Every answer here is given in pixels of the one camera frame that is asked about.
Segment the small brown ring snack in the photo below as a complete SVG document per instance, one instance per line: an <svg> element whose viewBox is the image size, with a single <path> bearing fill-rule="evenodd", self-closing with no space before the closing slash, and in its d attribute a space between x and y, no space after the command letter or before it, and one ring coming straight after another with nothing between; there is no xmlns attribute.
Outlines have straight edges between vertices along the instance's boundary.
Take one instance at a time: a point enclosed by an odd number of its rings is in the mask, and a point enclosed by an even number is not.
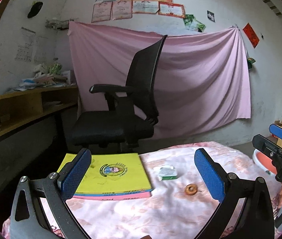
<svg viewBox="0 0 282 239"><path fill-rule="evenodd" d="M193 196L198 192L198 186L196 184L188 184L184 190L186 195Z"/></svg>

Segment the white green wrapper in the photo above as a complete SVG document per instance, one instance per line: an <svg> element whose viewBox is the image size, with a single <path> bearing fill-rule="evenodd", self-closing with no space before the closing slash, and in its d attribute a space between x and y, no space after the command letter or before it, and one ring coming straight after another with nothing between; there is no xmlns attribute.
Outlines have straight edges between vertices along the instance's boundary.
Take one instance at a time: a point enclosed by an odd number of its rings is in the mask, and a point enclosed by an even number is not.
<svg viewBox="0 0 282 239"><path fill-rule="evenodd" d="M178 172L176 168L171 165L154 167L154 172L157 175L159 181L175 180L178 178Z"/></svg>

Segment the orange plastic bucket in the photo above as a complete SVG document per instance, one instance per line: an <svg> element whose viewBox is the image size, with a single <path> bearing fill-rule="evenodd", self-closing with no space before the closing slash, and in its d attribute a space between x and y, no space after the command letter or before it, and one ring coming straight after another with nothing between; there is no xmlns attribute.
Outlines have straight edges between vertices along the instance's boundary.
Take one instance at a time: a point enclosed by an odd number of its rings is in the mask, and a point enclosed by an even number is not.
<svg viewBox="0 0 282 239"><path fill-rule="evenodd" d="M264 155L259 150L255 149L252 154L252 159L254 163L260 167L262 170L264 170L267 174L271 176L275 176L277 174L277 170L275 166L272 164L272 160Z"/></svg>

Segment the yellow book stack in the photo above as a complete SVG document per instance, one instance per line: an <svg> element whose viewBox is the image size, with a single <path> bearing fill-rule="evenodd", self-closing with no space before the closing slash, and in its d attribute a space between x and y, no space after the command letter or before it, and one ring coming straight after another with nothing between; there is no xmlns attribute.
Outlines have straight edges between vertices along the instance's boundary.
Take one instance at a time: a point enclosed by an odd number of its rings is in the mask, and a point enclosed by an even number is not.
<svg viewBox="0 0 282 239"><path fill-rule="evenodd" d="M151 197L148 175L137 153L92 155L74 197L84 200L120 201Z"/></svg>

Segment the floral pink table cover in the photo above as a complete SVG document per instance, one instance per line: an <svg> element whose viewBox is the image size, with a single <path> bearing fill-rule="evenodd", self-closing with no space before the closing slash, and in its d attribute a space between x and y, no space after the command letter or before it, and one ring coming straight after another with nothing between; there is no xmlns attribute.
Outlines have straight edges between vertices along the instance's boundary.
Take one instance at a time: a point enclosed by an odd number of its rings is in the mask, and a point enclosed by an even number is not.
<svg viewBox="0 0 282 239"><path fill-rule="evenodd" d="M122 201L70 199L67 205L92 238L194 238L218 205L209 194L194 164L194 153L205 149L227 172L241 179L266 180L272 207L278 206L281 184L242 152L217 142L173 146L145 153L141 160L152 182L151 197ZM175 180L159 181L154 167L171 165L178 172ZM189 196L184 190L196 184L198 192Z"/></svg>

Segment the pink hanging cloth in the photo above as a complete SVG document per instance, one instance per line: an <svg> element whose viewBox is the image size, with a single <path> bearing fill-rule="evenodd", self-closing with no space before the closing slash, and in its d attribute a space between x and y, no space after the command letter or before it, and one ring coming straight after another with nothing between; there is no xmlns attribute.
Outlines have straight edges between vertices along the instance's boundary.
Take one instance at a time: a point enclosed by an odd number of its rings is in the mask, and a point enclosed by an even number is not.
<svg viewBox="0 0 282 239"><path fill-rule="evenodd" d="M106 110L94 84L125 84L133 56L161 39L155 32L72 22L69 45L85 111ZM251 117L245 46L236 28L166 38L154 83L159 112L154 137L211 131Z"/></svg>

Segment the wooden desk with shelves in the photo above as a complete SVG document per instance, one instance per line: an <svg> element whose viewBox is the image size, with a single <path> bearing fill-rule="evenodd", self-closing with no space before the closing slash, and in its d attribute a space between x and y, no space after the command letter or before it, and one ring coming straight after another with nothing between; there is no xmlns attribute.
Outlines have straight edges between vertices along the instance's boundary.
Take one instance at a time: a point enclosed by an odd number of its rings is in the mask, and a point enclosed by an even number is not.
<svg viewBox="0 0 282 239"><path fill-rule="evenodd" d="M75 85L35 88L0 95L0 142L77 102L78 87Z"/></svg>

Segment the black office chair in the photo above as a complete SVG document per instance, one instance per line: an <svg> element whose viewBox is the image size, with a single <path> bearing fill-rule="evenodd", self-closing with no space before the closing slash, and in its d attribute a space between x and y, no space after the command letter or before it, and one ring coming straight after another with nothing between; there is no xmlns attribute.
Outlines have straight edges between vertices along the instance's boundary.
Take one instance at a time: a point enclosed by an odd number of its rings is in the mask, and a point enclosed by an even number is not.
<svg viewBox="0 0 282 239"><path fill-rule="evenodd" d="M107 148L116 144L119 152L130 153L139 146L139 140L153 137L159 122L154 82L166 38L134 55L125 86L95 84L89 89L90 93L104 94L108 109L80 114L72 129L73 145Z"/></svg>

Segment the pile of papers on desk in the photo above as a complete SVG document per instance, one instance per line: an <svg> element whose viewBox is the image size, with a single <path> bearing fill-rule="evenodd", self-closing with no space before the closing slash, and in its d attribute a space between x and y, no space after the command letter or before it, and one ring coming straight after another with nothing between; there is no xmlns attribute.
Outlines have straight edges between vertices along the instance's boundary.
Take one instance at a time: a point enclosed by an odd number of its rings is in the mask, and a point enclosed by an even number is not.
<svg viewBox="0 0 282 239"><path fill-rule="evenodd" d="M44 63L35 66L34 77L22 79L12 91L26 91L45 87L66 87L76 85L73 70L63 71L63 66L55 61L53 64Z"/></svg>

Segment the red diamond wall paper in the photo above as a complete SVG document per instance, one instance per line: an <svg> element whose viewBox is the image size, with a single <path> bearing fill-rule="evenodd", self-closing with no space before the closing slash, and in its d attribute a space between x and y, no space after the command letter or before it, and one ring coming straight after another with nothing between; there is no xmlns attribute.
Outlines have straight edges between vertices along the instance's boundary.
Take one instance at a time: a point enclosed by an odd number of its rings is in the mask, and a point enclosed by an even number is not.
<svg viewBox="0 0 282 239"><path fill-rule="evenodd" d="M249 23L247 23L245 25L245 27L243 28L243 32L245 33L245 35L247 36L247 38L251 42L253 48L255 49L256 46L259 43L259 38L258 38L257 34L255 33L254 29L252 28L252 26Z"/></svg>

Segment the black hat on wall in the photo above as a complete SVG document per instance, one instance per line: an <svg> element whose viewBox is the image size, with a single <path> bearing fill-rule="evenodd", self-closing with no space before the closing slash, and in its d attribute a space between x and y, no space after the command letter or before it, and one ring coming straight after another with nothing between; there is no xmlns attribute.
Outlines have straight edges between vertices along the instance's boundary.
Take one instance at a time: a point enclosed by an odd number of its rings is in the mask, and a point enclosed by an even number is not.
<svg viewBox="0 0 282 239"><path fill-rule="evenodd" d="M33 18L35 17L39 12L40 10L42 9L43 7L43 2L35 2L31 9L30 9L30 12L28 13L27 15L27 18Z"/></svg>

